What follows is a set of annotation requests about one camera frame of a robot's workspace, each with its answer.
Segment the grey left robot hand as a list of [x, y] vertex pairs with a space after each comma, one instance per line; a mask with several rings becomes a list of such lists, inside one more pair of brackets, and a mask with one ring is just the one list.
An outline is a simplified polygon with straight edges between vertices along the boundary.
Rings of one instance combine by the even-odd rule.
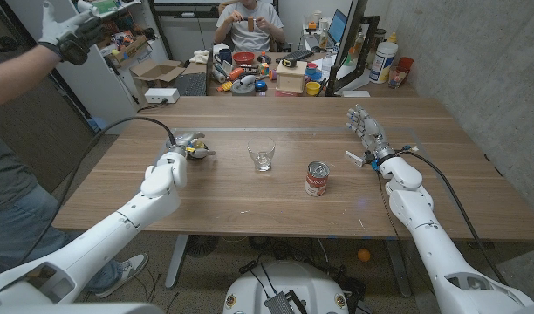
[[202, 141], [205, 134], [202, 132], [184, 133], [175, 136], [175, 144], [168, 142], [166, 148], [180, 147], [190, 160], [201, 160], [207, 156], [213, 156], [216, 151], [211, 150]]

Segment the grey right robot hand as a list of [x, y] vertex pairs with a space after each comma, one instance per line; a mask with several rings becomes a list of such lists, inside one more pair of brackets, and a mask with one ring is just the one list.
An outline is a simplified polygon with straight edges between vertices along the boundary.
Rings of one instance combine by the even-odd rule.
[[349, 119], [346, 127], [360, 137], [362, 145], [376, 160], [383, 161], [395, 156], [384, 127], [362, 106], [357, 104], [354, 108], [350, 108], [346, 116]]

